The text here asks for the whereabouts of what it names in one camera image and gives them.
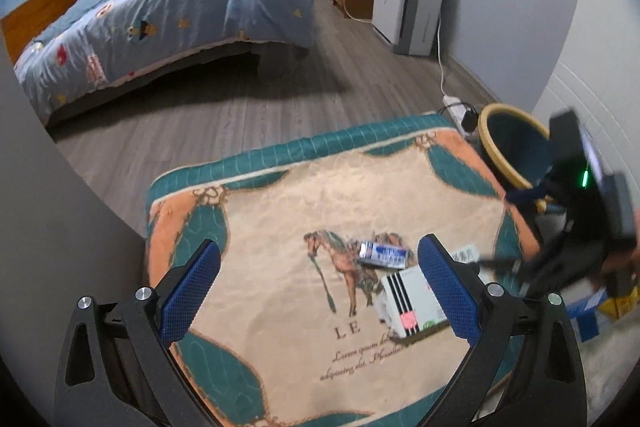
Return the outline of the person's right hand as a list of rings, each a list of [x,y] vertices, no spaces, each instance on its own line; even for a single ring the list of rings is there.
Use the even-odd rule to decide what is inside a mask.
[[[636,239],[636,247],[626,251],[613,251],[606,257],[602,265],[603,273],[612,273],[620,269],[631,269],[636,277],[640,271],[640,239]]]

